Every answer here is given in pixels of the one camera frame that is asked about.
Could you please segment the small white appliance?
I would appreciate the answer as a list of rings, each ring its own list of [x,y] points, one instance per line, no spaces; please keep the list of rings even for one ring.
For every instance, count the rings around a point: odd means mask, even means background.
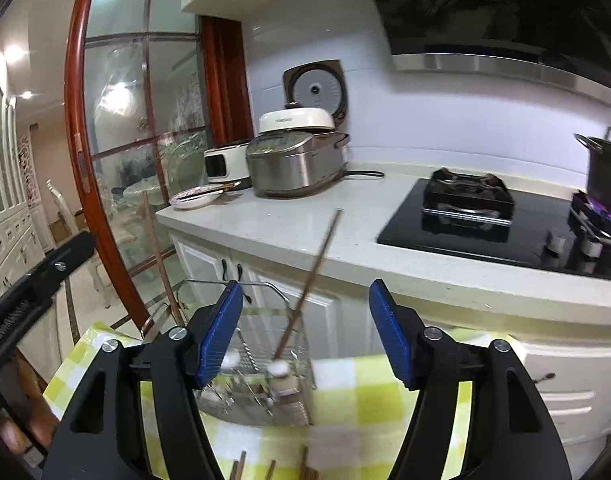
[[[209,184],[238,182],[238,188],[251,188],[250,172],[247,164],[249,141],[208,148],[203,152],[204,169]]]

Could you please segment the silver rice cooker open lid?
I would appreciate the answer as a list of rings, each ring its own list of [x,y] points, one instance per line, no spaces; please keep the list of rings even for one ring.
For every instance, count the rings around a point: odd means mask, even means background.
[[[350,136],[340,131],[349,95],[338,60],[322,60],[284,72],[284,107],[267,112],[246,160],[252,188],[262,196],[296,197],[340,179]]]

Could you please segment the red framed glass door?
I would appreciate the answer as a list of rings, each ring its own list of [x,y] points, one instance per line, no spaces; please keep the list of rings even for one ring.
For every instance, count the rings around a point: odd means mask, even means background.
[[[101,263],[130,320],[149,330],[168,297],[142,191],[173,286],[179,260],[156,214],[206,180],[204,151],[253,133],[242,26],[186,13],[180,0],[74,0],[64,109]]]

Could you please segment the dark stock pot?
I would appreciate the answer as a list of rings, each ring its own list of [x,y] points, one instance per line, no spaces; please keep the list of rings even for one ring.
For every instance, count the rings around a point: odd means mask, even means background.
[[[587,173],[586,192],[611,210],[611,127],[608,127],[602,138],[583,136],[575,133],[573,136],[582,146],[589,150],[589,172]]]

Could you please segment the black range hood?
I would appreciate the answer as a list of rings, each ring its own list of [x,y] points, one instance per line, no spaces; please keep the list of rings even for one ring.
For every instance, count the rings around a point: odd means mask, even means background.
[[[611,0],[374,0],[397,70],[547,84],[611,107]]]

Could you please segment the white plate on counter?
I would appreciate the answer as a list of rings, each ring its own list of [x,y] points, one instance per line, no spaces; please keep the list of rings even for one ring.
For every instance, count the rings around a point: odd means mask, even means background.
[[[170,205],[177,210],[191,210],[204,207],[217,200],[226,192],[234,191],[240,181],[224,184],[207,184],[188,188],[170,198]]]

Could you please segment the white lower cabinet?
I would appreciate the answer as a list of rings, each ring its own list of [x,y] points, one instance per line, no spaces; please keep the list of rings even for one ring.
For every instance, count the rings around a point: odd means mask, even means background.
[[[242,282],[242,333],[234,342],[245,361],[271,356],[288,323],[286,309],[301,294],[304,271],[179,232],[172,238],[188,278],[180,298],[206,306],[217,300],[225,282]],[[443,330],[469,328],[515,338],[515,350],[526,355],[526,368],[567,452],[580,455],[604,446],[611,434],[611,327],[485,313],[409,297],[401,301]],[[313,360],[383,353],[363,286],[319,278],[305,301],[303,324]]]

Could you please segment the white dining chair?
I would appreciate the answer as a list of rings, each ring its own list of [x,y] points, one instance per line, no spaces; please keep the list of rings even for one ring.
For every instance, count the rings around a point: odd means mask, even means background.
[[[85,231],[86,226],[84,222],[75,217],[66,199],[50,179],[46,180],[46,186],[58,214],[58,220],[50,226],[50,229],[55,237],[56,244],[61,246],[69,238],[78,234],[78,232]]]

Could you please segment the white ceramic soup spoon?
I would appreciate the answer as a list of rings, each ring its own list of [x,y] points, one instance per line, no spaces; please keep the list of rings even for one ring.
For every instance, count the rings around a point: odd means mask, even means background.
[[[268,363],[267,374],[273,378],[286,378],[291,374],[290,364],[285,360],[274,360]]]

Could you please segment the black gas stove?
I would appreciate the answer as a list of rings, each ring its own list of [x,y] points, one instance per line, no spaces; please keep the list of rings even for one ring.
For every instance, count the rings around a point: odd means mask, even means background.
[[[417,181],[377,243],[611,280],[610,210],[581,191],[511,191],[494,174],[442,168]]]

